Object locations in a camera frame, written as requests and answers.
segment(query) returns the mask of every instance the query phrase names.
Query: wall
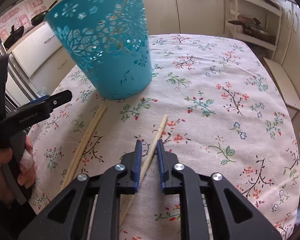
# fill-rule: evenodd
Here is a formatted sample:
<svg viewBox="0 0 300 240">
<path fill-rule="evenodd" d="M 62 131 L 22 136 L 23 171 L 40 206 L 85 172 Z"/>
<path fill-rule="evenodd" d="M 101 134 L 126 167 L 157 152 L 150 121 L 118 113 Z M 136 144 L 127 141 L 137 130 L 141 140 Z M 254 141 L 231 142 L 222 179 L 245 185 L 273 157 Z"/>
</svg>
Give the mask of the wall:
<svg viewBox="0 0 300 240">
<path fill-rule="evenodd" d="M 33 28 L 31 19 L 40 12 L 47 10 L 54 1 L 24 0 L 4 13 L 0 17 L 0 37 L 3 42 L 9 37 L 12 25 L 15 26 L 15 30 L 24 26 L 25 33 L 31 30 Z"/>
</svg>

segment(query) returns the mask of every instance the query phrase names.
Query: wooden stick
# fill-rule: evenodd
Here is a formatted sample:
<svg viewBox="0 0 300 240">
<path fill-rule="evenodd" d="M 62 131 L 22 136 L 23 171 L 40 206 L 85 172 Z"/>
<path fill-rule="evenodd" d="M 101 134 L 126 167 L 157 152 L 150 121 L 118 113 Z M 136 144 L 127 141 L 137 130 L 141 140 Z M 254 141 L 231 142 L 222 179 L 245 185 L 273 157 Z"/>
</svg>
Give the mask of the wooden stick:
<svg viewBox="0 0 300 240">
<path fill-rule="evenodd" d="M 79 146 L 75 152 L 74 157 L 72 158 L 71 164 L 69 166 L 69 169 L 67 170 L 66 177 L 63 180 L 63 183 L 61 185 L 60 192 L 69 185 L 69 183 L 72 181 L 73 176 L 75 174 L 75 171 L 78 167 L 78 164 L 81 160 L 82 154 L 84 153 L 84 150 L 87 147 L 88 142 L 90 141 L 90 138 L 98 125 L 103 113 L 107 109 L 107 106 L 102 103 L 102 105 L 98 108 L 95 116 L 93 117 L 91 123 L 89 124 L 86 132 L 84 133 L 81 142 L 79 143 Z"/>
<path fill-rule="evenodd" d="M 166 126 L 167 121 L 168 121 L 168 116 L 164 115 L 164 117 L 163 117 L 163 119 L 162 119 L 162 121 L 159 125 L 158 131 L 157 131 L 157 133 L 156 133 L 156 135 L 155 135 L 155 137 L 152 141 L 152 144 L 151 144 L 150 150 L 148 152 L 147 158 L 143 162 L 143 165 L 142 165 L 142 168 L 141 168 L 141 171 L 140 171 L 139 188 L 140 188 L 141 183 L 143 181 L 143 178 L 144 178 L 144 176 L 147 172 L 147 169 L 150 165 L 150 162 L 152 160 L 155 148 L 157 147 L 157 141 L 160 139 L 160 137 L 162 135 L 162 132 L 164 130 L 164 127 Z M 124 217 L 128 213 L 128 210 L 129 210 L 129 208 L 130 208 L 130 206 L 133 202 L 134 197 L 135 197 L 135 195 L 126 195 L 125 200 L 122 203 L 122 208 L 120 210 L 120 225 L 121 225 L 122 221 L 124 220 Z"/>
</svg>

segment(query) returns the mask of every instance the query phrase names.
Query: frying pan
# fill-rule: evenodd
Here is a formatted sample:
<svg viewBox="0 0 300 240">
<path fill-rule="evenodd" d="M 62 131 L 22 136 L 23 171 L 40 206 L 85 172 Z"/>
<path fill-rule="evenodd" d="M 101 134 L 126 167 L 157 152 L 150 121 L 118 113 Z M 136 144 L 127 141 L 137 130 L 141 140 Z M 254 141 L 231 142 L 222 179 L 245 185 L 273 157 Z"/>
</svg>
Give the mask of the frying pan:
<svg viewBox="0 0 300 240">
<path fill-rule="evenodd" d="M 21 26 L 20 28 L 14 30 L 14 25 L 11 26 L 10 36 L 4 42 L 4 47 L 9 49 L 13 44 L 15 44 L 23 35 L 25 28 Z"/>
<path fill-rule="evenodd" d="M 242 21 L 228 21 L 228 23 L 234 24 L 234 25 L 241 25 L 243 28 L 243 33 L 252 37 L 255 37 L 259 40 L 269 42 L 273 44 L 274 42 L 274 36 L 266 32 L 264 29 L 260 27 L 260 22 L 255 19 L 256 23 L 243 23 Z"/>
<path fill-rule="evenodd" d="M 55 1 L 53 2 L 53 4 L 50 5 L 50 7 L 48 8 L 48 10 L 43 11 L 43 12 L 37 14 L 36 16 L 34 16 L 34 17 L 31 19 L 31 24 L 32 24 L 33 26 L 37 26 L 37 25 L 39 25 L 40 23 L 42 23 L 42 22 L 43 22 L 43 19 L 44 19 L 44 17 L 45 17 L 45 15 L 48 13 L 48 11 L 49 11 L 49 10 L 50 10 L 50 9 L 51 9 L 58 1 L 59 1 L 59 0 L 55 0 Z"/>
</svg>

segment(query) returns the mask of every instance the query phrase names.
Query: human hand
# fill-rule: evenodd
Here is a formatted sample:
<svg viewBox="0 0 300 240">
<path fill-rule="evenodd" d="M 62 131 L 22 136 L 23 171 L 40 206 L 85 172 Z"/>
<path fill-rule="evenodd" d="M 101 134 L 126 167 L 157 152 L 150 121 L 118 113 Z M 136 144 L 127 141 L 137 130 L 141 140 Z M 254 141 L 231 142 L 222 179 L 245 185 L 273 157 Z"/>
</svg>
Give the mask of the human hand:
<svg viewBox="0 0 300 240">
<path fill-rule="evenodd" d="M 33 162 L 33 146 L 29 136 L 26 136 L 25 142 L 26 151 L 23 154 L 23 157 L 20 161 L 20 171 L 21 173 L 18 176 L 18 183 L 24 185 L 26 188 L 29 188 L 35 180 L 35 169 Z M 0 200 L 3 201 L 6 205 L 10 205 L 15 199 L 12 189 L 7 184 L 2 172 L 2 164 L 8 163 L 12 158 L 12 149 L 0 149 Z"/>
</svg>

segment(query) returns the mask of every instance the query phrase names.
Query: blue plastic basket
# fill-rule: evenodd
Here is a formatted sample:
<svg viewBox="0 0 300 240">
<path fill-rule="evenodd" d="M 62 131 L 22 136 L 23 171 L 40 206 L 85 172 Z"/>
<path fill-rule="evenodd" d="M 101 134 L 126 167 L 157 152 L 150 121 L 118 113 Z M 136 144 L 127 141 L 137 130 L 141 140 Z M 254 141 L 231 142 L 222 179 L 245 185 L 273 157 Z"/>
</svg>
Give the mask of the blue plastic basket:
<svg viewBox="0 0 300 240">
<path fill-rule="evenodd" d="M 127 98 L 151 81 L 142 0 L 62 0 L 45 20 L 104 98 Z"/>
</svg>

